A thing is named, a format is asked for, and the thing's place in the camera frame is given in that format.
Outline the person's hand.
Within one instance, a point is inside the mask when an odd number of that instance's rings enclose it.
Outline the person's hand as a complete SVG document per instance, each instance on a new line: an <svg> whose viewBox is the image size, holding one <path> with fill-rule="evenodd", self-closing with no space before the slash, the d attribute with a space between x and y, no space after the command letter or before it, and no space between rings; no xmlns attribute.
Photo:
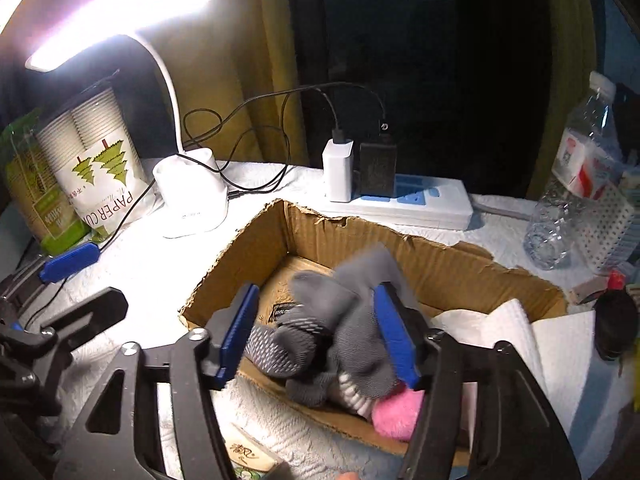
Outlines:
<svg viewBox="0 0 640 480"><path fill-rule="evenodd" d="M342 474L339 474L336 478L336 480L359 480L359 476L358 474L356 474L356 472L353 471L349 471L349 472L343 472Z"/></svg>

